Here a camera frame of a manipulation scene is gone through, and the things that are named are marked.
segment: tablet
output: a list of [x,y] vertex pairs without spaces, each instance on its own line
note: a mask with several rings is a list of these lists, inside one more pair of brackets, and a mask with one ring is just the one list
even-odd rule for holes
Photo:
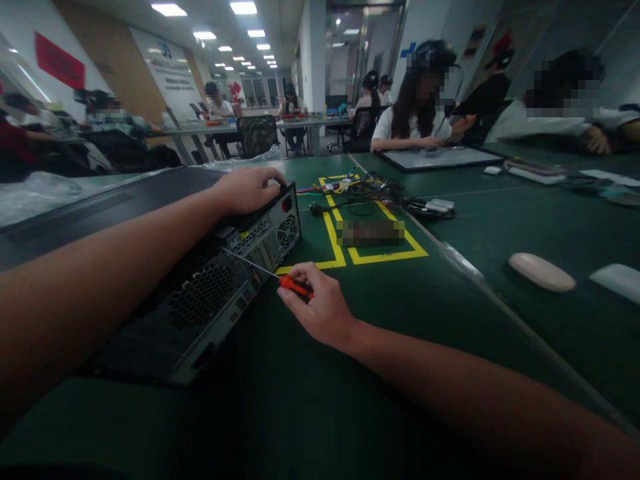
[[394,150],[376,152],[376,154],[404,172],[500,163],[510,158],[490,150],[465,145],[442,147],[435,150]]

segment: plastic bag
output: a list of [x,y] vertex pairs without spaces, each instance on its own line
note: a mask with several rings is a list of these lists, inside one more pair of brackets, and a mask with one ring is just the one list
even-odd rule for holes
[[70,179],[48,172],[33,172],[19,183],[0,183],[0,227],[77,202],[165,169],[141,175],[108,175]]
[[193,168],[204,168],[207,170],[230,172],[232,170],[236,170],[245,165],[256,166],[255,165],[256,163],[266,162],[266,161],[282,161],[282,153],[280,153],[280,146],[272,145],[269,151],[266,151],[252,159],[220,160],[220,161],[214,161],[212,163],[205,163],[204,165],[198,165],[197,167],[193,167]]

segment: computer case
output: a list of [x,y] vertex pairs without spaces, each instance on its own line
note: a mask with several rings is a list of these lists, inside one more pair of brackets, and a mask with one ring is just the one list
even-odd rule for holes
[[[0,268],[160,208],[211,186],[221,175],[174,169],[0,229]],[[220,247],[274,271],[300,235],[295,184],[290,183],[259,211],[212,228],[80,372],[188,385],[270,278]]]

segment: sign board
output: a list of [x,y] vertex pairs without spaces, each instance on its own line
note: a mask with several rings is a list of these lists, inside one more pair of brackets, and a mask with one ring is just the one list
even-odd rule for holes
[[185,51],[160,37],[129,27],[162,96],[178,120],[193,119],[189,106],[202,102]]
[[72,89],[85,87],[85,64],[54,42],[35,33],[35,58],[38,67]]

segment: screwdriver shaft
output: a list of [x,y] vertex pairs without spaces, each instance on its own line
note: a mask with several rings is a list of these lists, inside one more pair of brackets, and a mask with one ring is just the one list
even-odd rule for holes
[[256,268],[259,268],[260,270],[267,272],[268,274],[270,274],[272,277],[276,277],[278,280],[280,280],[280,277],[278,277],[275,273],[270,272],[269,270],[267,270],[266,268],[261,267],[260,265],[256,265],[254,262],[247,260],[244,257],[241,257],[240,255],[236,255],[234,252],[227,250],[224,247],[220,247],[220,250],[224,250],[225,252],[227,252],[230,255],[233,255],[236,258],[239,258],[240,260],[244,260],[245,262],[247,262],[250,265],[253,265]]

